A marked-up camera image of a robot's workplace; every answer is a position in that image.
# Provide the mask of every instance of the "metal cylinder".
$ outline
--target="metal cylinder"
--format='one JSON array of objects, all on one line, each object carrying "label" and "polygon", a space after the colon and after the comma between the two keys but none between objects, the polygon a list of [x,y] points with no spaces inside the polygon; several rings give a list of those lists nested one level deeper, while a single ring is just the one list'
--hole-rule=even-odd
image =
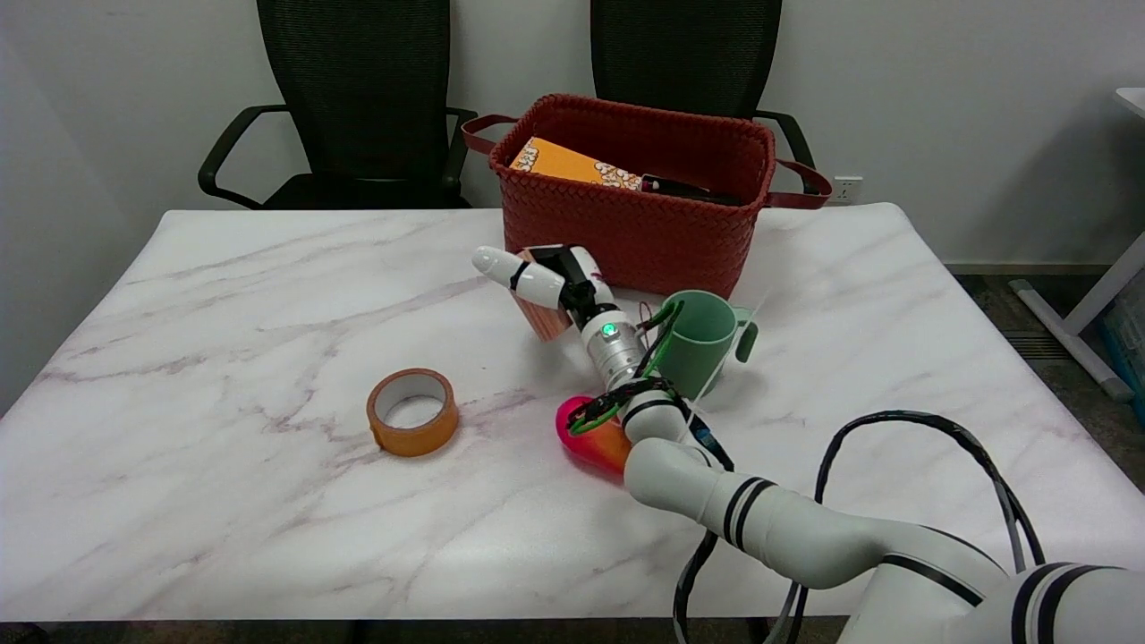
[{"label": "metal cylinder", "polygon": [[624,380],[635,377],[645,347],[635,327],[627,322],[609,323],[597,330],[585,345],[605,391],[613,391]]}]

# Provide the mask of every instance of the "red woven basket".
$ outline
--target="red woven basket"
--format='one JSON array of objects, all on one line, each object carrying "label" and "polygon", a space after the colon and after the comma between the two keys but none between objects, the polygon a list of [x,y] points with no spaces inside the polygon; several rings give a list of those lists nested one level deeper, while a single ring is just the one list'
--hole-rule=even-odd
[{"label": "red woven basket", "polygon": [[[498,123],[516,125],[496,146],[477,135]],[[464,132],[466,144],[489,155],[489,166],[500,178],[506,250],[581,244],[610,284],[653,293],[703,289],[727,297],[743,270],[759,210],[818,209],[831,191],[814,170],[780,162],[820,195],[769,193],[775,138],[747,119],[551,94],[520,119],[484,116],[465,124]],[[510,167],[530,136],[634,174],[734,195],[745,205],[710,204]]]}]

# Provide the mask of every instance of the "black office chair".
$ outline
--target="black office chair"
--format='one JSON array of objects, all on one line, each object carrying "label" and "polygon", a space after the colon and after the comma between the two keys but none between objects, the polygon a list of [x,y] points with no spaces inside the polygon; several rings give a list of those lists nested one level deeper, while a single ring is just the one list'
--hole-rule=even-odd
[{"label": "black office chair", "polygon": [[[204,193],[261,210],[468,207],[465,141],[476,117],[445,107],[449,0],[258,0],[262,39],[285,105],[247,108],[199,168]],[[215,176],[243,132],[266,112],[290,112],[311,174],[266,203],[219,188]],[[457,117],[453,139],[445,115]]]},{"label": "black office chair", "polygon": [[[795,160],[815,167],[791,115],[756,109],[782,0],[592,0],[597,96],[635,105],[779,123]],[[804,191],[818,195],[804,182]]]}]

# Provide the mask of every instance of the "wooden block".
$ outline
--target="wooden block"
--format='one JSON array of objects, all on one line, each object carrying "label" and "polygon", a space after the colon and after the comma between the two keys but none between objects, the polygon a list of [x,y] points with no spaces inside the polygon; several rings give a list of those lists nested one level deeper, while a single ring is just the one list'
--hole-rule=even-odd
[{"label": "wooden block", "polygon": [[[532,261],[532,253],[528,249],[516,253],[521,259]],[[558,338],[572,325],[572,319],[569,317],[568,312],[561,307],[559,311],[553,311],[552,308],[545,308],[543,306],[537,306],[531,301],[524,301],[523,299],[516,297],[515,293],[510,293],[513,296],[513,300],[516,301],[516,306],[521,308],[521,313],[524,314],[524,319],[529,321],[529,325],[532,327],[532,331],[537,333],[537,337],[542,341],[550,341]]]}]

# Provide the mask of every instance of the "basket handle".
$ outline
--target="basket handle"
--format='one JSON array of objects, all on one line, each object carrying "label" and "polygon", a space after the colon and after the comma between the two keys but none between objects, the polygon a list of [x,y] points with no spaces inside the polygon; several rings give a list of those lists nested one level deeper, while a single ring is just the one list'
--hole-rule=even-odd
[{"label": "basket handle", "polygon": [[465,144],[474,152],[479,152],[488,157],[489,152],[493,151],[493,146],[496,146],[496,143],[489,139],[477,136],[477,133],[487,127],[492,127],[493,125],[502,123],[516,123],[516,119],[503,115],[485,115],[465,121],[465,125],[461,126],[461,134],[465,136]]},{"label": "basket handle", "polygon": [[811,186],[818,195],[804,195],[800,193],[768,193],[764,204],[767,207],[793,207],[798,210],[819,210],[823,207],[827,199],[831,198],[831,182],[815,168],[797,162],[776,159],[783,167],[795,171],[803,179],[804,184]]}]

